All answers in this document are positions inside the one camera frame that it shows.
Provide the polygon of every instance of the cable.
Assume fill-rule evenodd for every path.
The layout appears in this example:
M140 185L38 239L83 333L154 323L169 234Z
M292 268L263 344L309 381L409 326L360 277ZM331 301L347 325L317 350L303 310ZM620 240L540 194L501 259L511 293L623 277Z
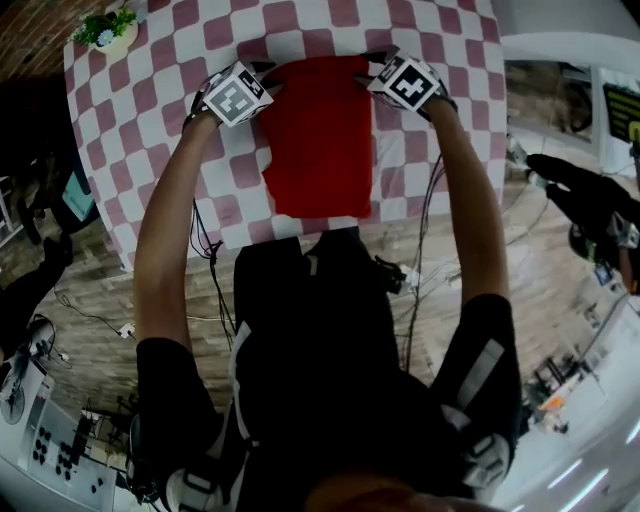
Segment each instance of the cable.
M522 194L524 194L524 191L527 190L527 188L529 188L529 182L525 182L524 187L522 187L522 189L520 190L520 192L518 192L518 195L516 196L516 198L513 200L513 203L511 203L511 205L502 212L502 216L504 217L504 215L511 210L511 208L513 208L516 204L518 204L518 201L520 200L520 198L522 197Z
M194 224L196 226L196 236L198 237L198 243L202 249L202 252L200 252L193 243ZM206 243L207 243L206 247L202 244L200 230L202 230L202 233L204 234L204 237L206 239ZM211 271L211 277L213 278L213 283L215 284L216 291L218 293L218 310L220 313L219 320L220 320L220 323L222 324L222 328L224 329L224 334L225 334L225 337L227 338L227 344L229 345L229 350L231 350L231 346L233 345L233 335L227 329L227 322L229 322L229 325L231 325L231 329L234 335L237 333L237 331L236 331L236 326L233 323L231 313L229 313L229 308L227 307L227 303L224 300L224 295L222 294L222 290L220 289L220 284L218 283L218 277L217 277L216 268L215 268L216 262L218 260L218 257L217 257L218 249L220 249L220 247L222 246L222 240L217 241L215 244L211 243L211 240L209 239L209 235L207 234L207 230L204 227L204 222L202 221L202 217L200 216L200 210L198 210L198 205L195 199L193 200L193 215L191 217L191 231L189 233L189 242L193 250L196 251L196 253L201 258L205 260L209 260L209 270ZM191 317L191 318L196 318L198 320L206 320L206 321L209 320L209 319L203 319L198 317Z
M507 242L506 246L509 247L510 245L515 244L516 242L519 242L520 240L522 240L524 237L529 236L529 233L531 233L531 231L533 230L533 228L535 228L538 225L538 222L540 222L540 219L542 219L542 216L544 215L544 212L547 211L547 208L549 206L549 198L547 198L546 202L544 203L544 207L542 208L542 211L538 214L538 216L536 217L536 220L534 220L531 225L527 228L527 230L522 233L521 235L518 235L517 237L515 237L513 240L511 240L510 242Z
M629 165L625 165L622 169L620 169L619 171L615 171L615 172L602 172L602 174L604 176L617 176L618 174L626 171L627 169L629 169L630 167L634 167L636 165L635 162L633 162L632 164Z
M214 316L214 317L211 317L211 318L205 318L205 317L202 317L202 316L189 316L189 315L187 315L187 318L189 320L200 320L201 322L215 322L215 321L221 322L222 321L222 318L218 317L218 316Z
M62 295L58 296L58 292L56 290L56 285L55 284L53 285L53 294L56 296L56 299L58 300L58 302L60 304L62 304L65 308L71 308L76 313L78 313L79 315L82 315L82 316L84 316L86 318L94 318L96 320L100 320L109 329L111 329L114 333L116 333L118 336L120 336L120 331L118 331L118 329L114 328L106 319L104 319L104 318L102 318L101 316L98 316L98 315L90 315L88 313L83 313L77 307L75 307L74 305L71 304L71 302L69 301L69 298L65 294L62 294ZM129 336L131 338L133 338L134 341L138 341L133 334L129 334Z
M53 325L53 322L49 318L47 318L46 316L41 315L40 313L36 313L33 316L34 320L36 320L37 318L42 318L43 320L46 320L49 323L49 325L51 326L51 330L53 331L53 339L51 340L51 345L49 346L49 352L46 352L44 355L47 356L47 359L49 361L53 360L56 364L59 364L60 366L63 366L65 369L72 370L73 369L73 365L69 361L65 361L64 359L62 359L62 354L55 347L55 343L56 343L56 327L55 327L55 325ZM31 342L33 343L33 332L31 333ZM58 355L58 358L60 359L60 361L58 361L58 359L55 358L55 357L54 358L51 357L51 352L52 351L55 351L55 353Z
M418 247L416 250L416 256L414 258L414 264L413 264L413 267L416 268L418 279L420 279L420 276L422 275L422 248L423 248L424 238L427 234L427 231L429 230L429 206L431 205L431 198L433 197L433 192L435 190L436 185L438 184L438 181L440 181L440 178L442 178L442 176L444 175L444 167L441 169L438 169L438 166L440 165L441 160L442 160L442 153L440 154L440 156L438 156L438 159L436 160L436 163L433 167L433 172L429 177L429 184L427 185L427 191L424 195L424 201L422 203L422 213L420 216L420 233L418 236ZM415 329L416 319L418 318L418 309L420 307L420 302L423 299L423 297L420 296L420 284L418 284L418 286L412 293L414 294L414 305L411 310L411 319L409 320L409 327L407 329L407 334L406 334L407 340L404 344L405 348L403 350L404 356L405 356L404 370L406 372L409 372L411 368L411 349L413 347L413 332Z

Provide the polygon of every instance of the red towel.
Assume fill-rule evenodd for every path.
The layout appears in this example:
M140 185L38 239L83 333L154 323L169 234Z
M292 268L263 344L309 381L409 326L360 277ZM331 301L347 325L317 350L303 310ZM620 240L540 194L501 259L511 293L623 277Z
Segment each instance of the red towel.
M293 62L269 74L284 84L259 114L271 146L264 172L276 213L296 218L371 214L371 99L353 80L360 56Z

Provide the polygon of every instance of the wooden floor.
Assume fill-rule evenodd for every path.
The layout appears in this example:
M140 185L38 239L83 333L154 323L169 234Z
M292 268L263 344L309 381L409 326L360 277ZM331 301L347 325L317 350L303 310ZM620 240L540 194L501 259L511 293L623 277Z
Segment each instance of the wooden floor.
M586 155L521 135L529 152L540 151L544 144L548 154L568 154L579 164L595 165ZM566 353L568 347L585 347L591 341L593 331L580 313L585 296L596 296L598 307L605 312L611 299L607 292L594 291L589 279L591 266L575 257L567 245L567 220L553 204L547 204L541 190L523 181L508 182L503 205L517 344L526 378L545 357ZM370 226L362 229L362 238L372 255L411 266L418 227L418 221ZM53 234L56 228L47 218L41 230ZM132 275L121 271L119 258L109 251L108 236L99 220L72 239L74 263L56 286L58 298L50 293L38 309L55 324L56 348L69 356L72 368L55 360L45 365L56 380L55 400L69 411L78 411L88 398L94 408L114 409L117 396L136 392L135 342L121 339L101 321L79 315L58 299L65 296L84 313L102 316L119 329L133 319ZM42 255L41 246L33 247L23 235L16 237L0 251L0 285L6 286L34 269ZM230 306L236 255L223 256L217 267ZM428 383L442 362L460 311L459 279L455 277L459 267L448 217L432 219L423 267L423 275L431 278L423 286L423 294L428 297L419 310L411 370ZM214 403L221 405L230 395L229 350L217 320L215 288L205 261L189 261L187 274L187 310L196 361ZM403 350L402 335L406 333L412 299L404 292L391 302ZM279 399L274 396L274 404Z

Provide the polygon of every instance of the table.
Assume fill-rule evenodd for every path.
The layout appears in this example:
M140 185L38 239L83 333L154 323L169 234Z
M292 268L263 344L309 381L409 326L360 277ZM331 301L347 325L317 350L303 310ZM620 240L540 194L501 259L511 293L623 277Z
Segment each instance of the table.
M504 61L490 0L149 0L127 56L69 43L71 121L98 209L127 270L157 179L180 139L195 91L244 56L278 64L396 44L440 73L502 197L506 152ZM202 165L196 200L212 240L227 249L364 223L419 216L439 155L416 114L372 104L375 158L369 219L300 220L273 213L261 171L270 150L255 122L222 127ZM447 213L445 180L431 213ZM190 256L195 252L190 249Z

